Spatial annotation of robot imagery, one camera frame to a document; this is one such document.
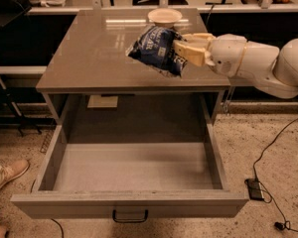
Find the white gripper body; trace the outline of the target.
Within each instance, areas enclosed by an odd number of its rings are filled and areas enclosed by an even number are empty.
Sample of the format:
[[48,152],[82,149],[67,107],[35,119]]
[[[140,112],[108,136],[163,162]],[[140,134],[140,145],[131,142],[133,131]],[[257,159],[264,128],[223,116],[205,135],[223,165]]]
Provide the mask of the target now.
[[216,37],[206,51],[206,65],[215,73],[227,77],[236,75],[241,64],[247,39],[225,34]]

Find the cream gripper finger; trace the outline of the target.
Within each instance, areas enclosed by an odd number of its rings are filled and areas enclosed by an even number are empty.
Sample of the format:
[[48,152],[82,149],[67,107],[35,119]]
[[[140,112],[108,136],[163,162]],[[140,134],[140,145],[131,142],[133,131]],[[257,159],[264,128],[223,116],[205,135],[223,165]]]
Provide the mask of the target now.
[[209,45],[216,37],[210,33],[194,33],[186,34],[183,38],[191,47],[208,49]]
[[176,54],[196,66],[211,64],[211,53],[208,51],[210,43],[208,41],[185,42],[174,41]]

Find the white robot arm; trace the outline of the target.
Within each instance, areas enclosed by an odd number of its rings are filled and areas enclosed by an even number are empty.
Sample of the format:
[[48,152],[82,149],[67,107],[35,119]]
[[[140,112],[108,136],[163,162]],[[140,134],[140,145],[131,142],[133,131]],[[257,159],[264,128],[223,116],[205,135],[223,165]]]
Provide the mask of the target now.
[[298,38],[278,48],[233,34],[195,33],[173,46],[180,57],[196,66],[208,66],[232,85],[245,82],[284,99],[298,95]]

